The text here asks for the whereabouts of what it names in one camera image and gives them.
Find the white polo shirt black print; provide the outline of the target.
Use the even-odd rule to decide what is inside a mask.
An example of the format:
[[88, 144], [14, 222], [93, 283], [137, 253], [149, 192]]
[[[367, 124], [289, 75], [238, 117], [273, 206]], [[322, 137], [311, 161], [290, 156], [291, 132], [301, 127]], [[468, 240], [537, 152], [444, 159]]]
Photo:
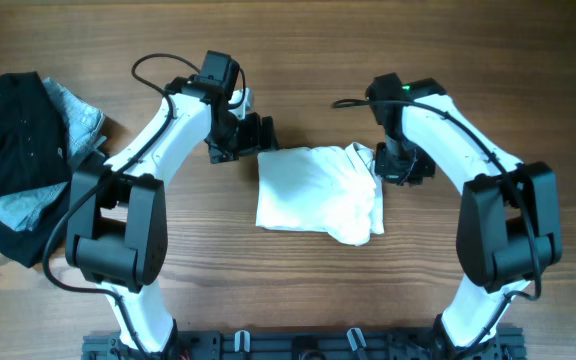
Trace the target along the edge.
[[256, 225], [268, 230], [322, 232], [361, 246], [385, 232], [382, 181], [374, 151], [299, 147], [257, 156]]

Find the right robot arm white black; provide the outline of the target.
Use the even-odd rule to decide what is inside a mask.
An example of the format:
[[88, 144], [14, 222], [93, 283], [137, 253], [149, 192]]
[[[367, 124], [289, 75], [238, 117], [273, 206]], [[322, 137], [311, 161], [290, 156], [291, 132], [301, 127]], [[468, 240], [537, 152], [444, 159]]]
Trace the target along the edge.
[[438, 315], [431, 351], [463, 359], [496, 340], [517, 298], [542, 295], [544, 271], [562, 257], [554, 171], [496, 146], [457, 109], [434, 79], [373, 79], [365, 98], [385, 139], [376, 173], [398, 186], [420, 185], [441, 169], [461, 196], [456, 252], [464, 277]]

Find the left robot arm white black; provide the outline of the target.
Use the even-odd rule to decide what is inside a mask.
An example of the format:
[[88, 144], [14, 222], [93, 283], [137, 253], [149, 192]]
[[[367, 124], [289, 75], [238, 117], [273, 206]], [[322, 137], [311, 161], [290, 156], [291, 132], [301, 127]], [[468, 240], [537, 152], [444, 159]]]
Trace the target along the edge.
[[253, 94], [231, 56], [209, 51], [188, 77], [160, 89], [162, 104], [142, 132], [102, 163], [73, 175], [66, 259], [108, 299], [118, 332], [88, 336], [85, 359], [178, 359], [177, 324], [157, 277], [168, 248], [165, 190], [201, 142], [213, 164], [276, 151], [273, 120], [252, 110]]

